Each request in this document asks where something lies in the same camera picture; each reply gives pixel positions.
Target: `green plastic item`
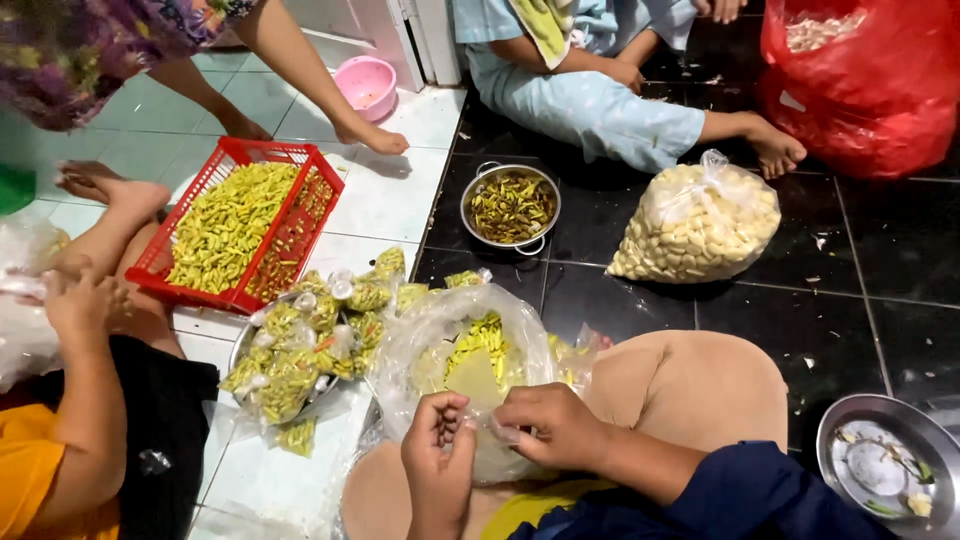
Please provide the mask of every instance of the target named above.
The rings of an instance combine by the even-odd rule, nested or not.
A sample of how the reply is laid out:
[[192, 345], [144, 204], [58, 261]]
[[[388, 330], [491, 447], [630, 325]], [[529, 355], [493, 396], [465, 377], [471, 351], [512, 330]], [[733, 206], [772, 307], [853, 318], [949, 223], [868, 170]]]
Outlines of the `green plastic item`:
[[10, 215], [36, 197], [36, 173], [0, 163], [0, 216]]

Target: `orange shirt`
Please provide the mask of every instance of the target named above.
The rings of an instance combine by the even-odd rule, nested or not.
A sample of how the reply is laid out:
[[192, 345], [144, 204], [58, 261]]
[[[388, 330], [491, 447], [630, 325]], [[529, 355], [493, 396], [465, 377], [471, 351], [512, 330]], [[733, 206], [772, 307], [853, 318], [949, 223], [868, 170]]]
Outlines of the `orange shirt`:
[[0, 410], [0, 540], [116, 540], [116, 499], [53, 528], [30, 527], [63, 459], [63, 444], [50, 440], [55, 418], [43, 405]]

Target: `light blue pajama pants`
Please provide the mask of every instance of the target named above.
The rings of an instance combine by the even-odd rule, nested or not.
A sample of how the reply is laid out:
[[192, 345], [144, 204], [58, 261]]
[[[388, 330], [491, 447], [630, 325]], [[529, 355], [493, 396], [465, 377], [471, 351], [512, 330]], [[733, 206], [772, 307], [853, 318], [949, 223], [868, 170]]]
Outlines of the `light blue pajama pants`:
[[[612, 41], [608, 50], [597, 50], [602, 45], [591, 50], [588, 37], [590, 52], [613, 56], [646, 28], [671, 48], [686, 48], [696, 16], [690, 0], [625, 0], [624, 4], [615, 7], [616, 38], [606, 39]], [[529, 130], [583, 148], [586, 162], [606, 157], [658, 173], [677, 164], [704, 126], [702, 110], [642, 99], [598, 71], [537, 75], [515, 64], [498, 71], [484, 74], [488, 88], [477, 84], [485, 105]]]

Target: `white tile floor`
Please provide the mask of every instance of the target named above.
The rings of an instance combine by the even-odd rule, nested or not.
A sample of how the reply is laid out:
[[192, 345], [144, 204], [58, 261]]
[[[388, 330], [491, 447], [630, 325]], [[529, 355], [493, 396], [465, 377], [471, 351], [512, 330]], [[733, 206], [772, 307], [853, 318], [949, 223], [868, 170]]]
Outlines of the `white tile floor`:
[[[453, 142], [463, 90], [401, 91], [396, 110], [382, 126], [403, 133], [411, 148], [402, 157], [383, 158], [366, 147], [337, 142], [324, 115], [253, 55], [204, 54], [195, 63], [214, 87], [275, 138], [313, 142], [327, 152], [325, 158], [335, 169], [346, 169], [338, 169], [346, 189], [308, 269], [365, 271], [371, 259], [397, 244], [408, 268], [412, 266]], [[94, 126], [72, 135], [40, 132], [0, 115], [0, 162], [37, 171], [38, 198], [25, 211], [48, 216], [73, 237], [96, 222], [103, 206], [53, 186], [53, 163], [70, 159], [102, 160], [133, 178], [156, 179], [174, 191], [176, 201], [215, 148], [222, 129], [203, 110], [171, 94], [149, 78], [137, 77], [111, 100]], [[213, 309], [180, 307], [173, 325], [188, 358], [215, 364], [223, 374], [244, 321]], [[333, 469], [352, 452], [372, 401], [365, 385], [343, 389], [338, 400], [349, 412], [318, 425], [309, 459], [268, 450], [260, 439], [231, 442], [229, 430], [212, 430], [190, 540], [253, 527], [251, 517], [293, 532], [315, 527], [328, 492], [334, 497], [337, 493], [336, 482], [330, 481], [336, 477]], [[221, 392], [220, 402], [231, 405], [231, 397]], [[275, 536], [265, 531], [252, 537]]]

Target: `floral dress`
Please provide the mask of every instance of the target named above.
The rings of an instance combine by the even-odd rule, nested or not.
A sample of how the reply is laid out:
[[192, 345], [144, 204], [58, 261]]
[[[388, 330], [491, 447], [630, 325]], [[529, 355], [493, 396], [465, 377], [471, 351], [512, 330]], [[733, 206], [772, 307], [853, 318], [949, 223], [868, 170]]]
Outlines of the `floral dress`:
[[130, 77], [189, 58], [256, 0], [0, 0], [0, 104], [84, 126]]

